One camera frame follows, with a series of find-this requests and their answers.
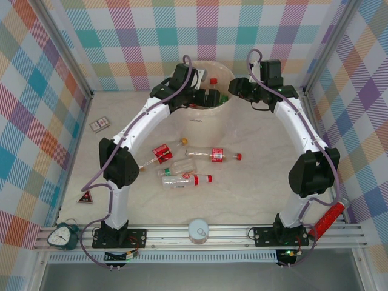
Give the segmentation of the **square bottle red label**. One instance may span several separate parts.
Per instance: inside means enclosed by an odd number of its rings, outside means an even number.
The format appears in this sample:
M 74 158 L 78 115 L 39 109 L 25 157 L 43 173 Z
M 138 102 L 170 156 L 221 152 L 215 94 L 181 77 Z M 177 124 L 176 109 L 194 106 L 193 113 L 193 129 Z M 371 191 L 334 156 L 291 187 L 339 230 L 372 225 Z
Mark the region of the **square bottle red label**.
M 152 167 L 160 166 L 176 158 L 188 145 L 186 138 L 162 143 L 153 149 L 141 153 L 137 161 L 139 169 L 144 172 Z

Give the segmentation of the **clear bottle red white label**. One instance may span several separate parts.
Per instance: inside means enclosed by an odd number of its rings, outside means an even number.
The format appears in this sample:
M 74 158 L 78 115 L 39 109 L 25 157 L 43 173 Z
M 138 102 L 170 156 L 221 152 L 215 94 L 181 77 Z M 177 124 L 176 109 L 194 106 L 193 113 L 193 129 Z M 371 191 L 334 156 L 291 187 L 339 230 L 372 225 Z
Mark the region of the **clear bottle red white label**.
M 166 189 L 184 189 L 213 182 L 212 175 L 185 173 L 177 176 L 164 176 L 162 185 Z

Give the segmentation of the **clear plastic bin liner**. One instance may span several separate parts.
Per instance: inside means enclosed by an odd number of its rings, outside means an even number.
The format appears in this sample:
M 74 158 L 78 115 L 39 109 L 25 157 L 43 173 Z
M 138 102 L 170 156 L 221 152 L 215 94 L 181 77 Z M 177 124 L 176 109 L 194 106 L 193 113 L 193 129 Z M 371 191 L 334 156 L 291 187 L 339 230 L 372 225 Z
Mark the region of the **clear plastic bin liner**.
M 225 65 L 215 61 L 193 61 L 192 65 L 196 69 L 207 70 L 206 80 L 201 84 L 200 89 L 205 90 L 204 97 L 199 98 L 199 104 L 192 104 L 188 108 L 200 110 L 202 112 L 220 112 L 228 111 L 233 103 L 233 95 L 229 93 L 228 87 L 231 80 L 235 78 L 235 75 Z M 223 105 L 217 107 L 206 107 L 207 90 L 210 88 L 209 79 L 218 79 L 218 90 L 221 95 L 227 95 L 229 100 Z

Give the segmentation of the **beige round waste bin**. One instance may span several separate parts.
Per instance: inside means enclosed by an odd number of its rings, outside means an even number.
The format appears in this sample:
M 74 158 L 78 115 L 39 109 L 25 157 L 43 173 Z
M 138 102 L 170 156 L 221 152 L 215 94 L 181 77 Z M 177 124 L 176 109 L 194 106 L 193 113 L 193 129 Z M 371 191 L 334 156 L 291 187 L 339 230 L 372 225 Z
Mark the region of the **beige round waste bin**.
M 233 105 L 234 99 L 228 111 L 202 112 L 187 108 L 179 109 L 173 115 L 181 136 L 188 140 L 190 146 L 214 147 L 229 131 Z

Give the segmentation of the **clear bottle green white label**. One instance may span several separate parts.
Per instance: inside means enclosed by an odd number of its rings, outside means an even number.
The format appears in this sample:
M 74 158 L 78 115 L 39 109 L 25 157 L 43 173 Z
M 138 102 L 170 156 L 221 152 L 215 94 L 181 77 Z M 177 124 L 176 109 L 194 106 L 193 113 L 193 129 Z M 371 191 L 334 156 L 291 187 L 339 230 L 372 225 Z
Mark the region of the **clear bottle green white label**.
M 158 176 L 176 176 L 185 173 L 195 173 L 197 170 L 196 164 L 193 159 L 182 159 L 173 162 L 170 166 L 164 169 L 158 170 Z

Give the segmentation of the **small red white matchbox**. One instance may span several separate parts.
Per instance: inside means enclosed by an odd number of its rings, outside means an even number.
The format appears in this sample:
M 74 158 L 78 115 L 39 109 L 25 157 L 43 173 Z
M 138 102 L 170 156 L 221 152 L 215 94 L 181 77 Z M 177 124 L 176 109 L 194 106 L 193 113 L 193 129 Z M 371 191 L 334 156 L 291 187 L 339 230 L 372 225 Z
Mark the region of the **small red white matchbox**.
M 98 133 L 108 127 L 110 127 L 110 121 L 107 119 L 106 116 L 103 116 L 96 121 L 93 121 L 89 124 L 91 130 L 93 133 Z

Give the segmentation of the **silver tin can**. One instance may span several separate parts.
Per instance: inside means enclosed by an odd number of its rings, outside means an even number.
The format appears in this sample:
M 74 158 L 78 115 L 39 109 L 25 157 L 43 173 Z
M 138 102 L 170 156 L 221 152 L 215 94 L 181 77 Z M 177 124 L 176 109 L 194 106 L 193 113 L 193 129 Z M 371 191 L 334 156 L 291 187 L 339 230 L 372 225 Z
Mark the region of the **silver tin can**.
M 209 225 L 203 219 L 194 219 L 188 226 L 189 239 L 194 244 L 203 244 L 209 237 Z

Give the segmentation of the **red black triangle badge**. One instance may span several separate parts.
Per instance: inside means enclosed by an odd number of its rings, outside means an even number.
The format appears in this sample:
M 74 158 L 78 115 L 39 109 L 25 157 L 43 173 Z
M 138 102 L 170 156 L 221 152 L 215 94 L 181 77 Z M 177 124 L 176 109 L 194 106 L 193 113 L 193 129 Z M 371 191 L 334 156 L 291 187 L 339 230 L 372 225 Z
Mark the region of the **red black triangle badge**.
M 87 190 L 84 192 L 76 202 L 80 204 L 93 204 L 93 198 L 90 191 Z

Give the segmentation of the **green alarm clock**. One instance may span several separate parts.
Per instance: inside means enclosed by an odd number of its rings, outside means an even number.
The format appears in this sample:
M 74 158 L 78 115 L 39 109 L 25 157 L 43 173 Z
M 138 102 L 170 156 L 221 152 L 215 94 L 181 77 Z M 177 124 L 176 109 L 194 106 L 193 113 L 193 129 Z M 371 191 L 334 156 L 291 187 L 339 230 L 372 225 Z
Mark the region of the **green alarm clock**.
M 78 243 L 78 231 L 79 227 L 76 224 L 62 222 L 49 234 L 47 243 L 60 250 L 73 250 Z

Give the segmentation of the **aluminium frame post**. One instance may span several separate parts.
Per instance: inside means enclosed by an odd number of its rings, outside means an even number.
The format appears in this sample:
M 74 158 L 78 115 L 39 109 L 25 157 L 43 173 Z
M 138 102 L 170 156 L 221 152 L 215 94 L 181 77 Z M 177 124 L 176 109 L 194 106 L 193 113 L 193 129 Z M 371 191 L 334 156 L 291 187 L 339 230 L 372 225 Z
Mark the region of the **aluminium frame post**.
M 331 18 L 331 22 L 325 31 L 325 35 L 322 37 L 321 43 L 306 73 L 306 77 L 302 82 L 301 87 L 303 88 L 304 93 L 309 93 L 318 82 L 319 77 L 322 75 L 325 66 L 334 53 L 334 50 L 337 48 L 346 28 L 350 24 L 362 1 L 363 0 L 340 0 L 338 8 Z
M 82 88 L 88 99 L 93 99 L 93 90 L 90 88 L 84 74 L 81 71 L 76 59 L 71 53 L 70 47 L 67 45 L 62 33 L 57 27 L 54 19 L 52 18 L 49 9 L 45 6 L 43 0 L 31 0 L 34 1 L 39 12 L 42 14 L 46 26 L 48 27 L 49 34 L 53 38 L 54 44 L 57 46 L 61 56 L 64 57 L 65 62 L 69 66 L 70 71 L 73 73 L 76 81 Z

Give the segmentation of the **aluminium side rail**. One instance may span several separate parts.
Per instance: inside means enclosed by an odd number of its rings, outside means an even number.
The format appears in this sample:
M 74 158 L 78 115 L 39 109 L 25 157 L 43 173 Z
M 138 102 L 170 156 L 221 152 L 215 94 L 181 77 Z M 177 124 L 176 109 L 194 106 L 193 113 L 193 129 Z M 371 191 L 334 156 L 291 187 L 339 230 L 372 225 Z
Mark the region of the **aluminium side rail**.
M 313 128 L 316 130 L 319 136 L 321 136 L 321 131 L 318 126 L 318 121 L 316 118 L 316 115 L 313 111 L 310 99 L 309 99 L 309 93 L 307 93 L 302 87 L 300 88 L 300 97 L 301 97 L 301 103 L 303 105 L 304 110 L 306 111 L 306 116 L 308 117 L 310 123 L 313 125 Z M 334 201 L 337 194 L 337 188 L 336 188 L 336 182 L 334 182 L 333 186 L 327 189 L 326 194 L 324 194 L 324 197 L 329 198 L 331 201 Z M 316 222 L 319 220 L 318 214 L 325 214 L 325 212 L 329 208 L 326 209 L 325 206 L 322 204 L 312 201 L 309 205 L 309 208 L 306 210 L 304 215 L 304 220 L 311 222 Z M 351 223 L 350 216 L 348 214 L 348 209 L 345 209 L 337 219 L 336 223 L 345 223 L 349 224 Z
M 83 96 L 81 105 L 78 105 L 76 101 L 72 101 L 70 108 L 67 110 L 65 124 L 59 136 L 59 144 L 65 148 L 65 153 L 60 157 L 64 159 L 60 163 L 61 173 L 58 176 L 56 185 L 58 190 L 51 199 L 52 204 L 50 207 L 52 210 L 47 214 L 46 226 L 54 226 L 62 212 L 92 99 L 92 96 Z

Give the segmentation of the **aluminium mounting rail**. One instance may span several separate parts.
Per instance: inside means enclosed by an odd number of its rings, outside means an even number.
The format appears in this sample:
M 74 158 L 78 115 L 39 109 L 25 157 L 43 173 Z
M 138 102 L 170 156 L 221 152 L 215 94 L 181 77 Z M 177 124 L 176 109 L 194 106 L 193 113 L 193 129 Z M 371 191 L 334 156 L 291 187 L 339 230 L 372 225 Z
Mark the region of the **aluminium mounting rail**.
M 253 250 L 253 234 L 249 225 L 211 225 L 209 237 L 203 244 L 191 242 L 187 226 L 145 226 L 146 245 L 143 250 Z M 367 247 L 366 237 L 359 224 L 334 224 L 318 240 L 317 249 L 352 249 Z

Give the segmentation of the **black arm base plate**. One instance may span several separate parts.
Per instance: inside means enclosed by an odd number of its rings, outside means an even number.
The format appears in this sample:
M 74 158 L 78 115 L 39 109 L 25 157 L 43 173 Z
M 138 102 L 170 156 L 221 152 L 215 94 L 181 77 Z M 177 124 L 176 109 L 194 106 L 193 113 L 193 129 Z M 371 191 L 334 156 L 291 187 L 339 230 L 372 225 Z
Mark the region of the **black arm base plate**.
M 104 229 L 95 229 L 92 237 L 94 249 L 143 249 L 146 245 L 146 229 L 127 229 L 109 233 Z
M 254 227 L 256 247 L 298 247 L 308 246 L 309 238 L 303 226 L 291 229 L 275 229 L 274 227 Z

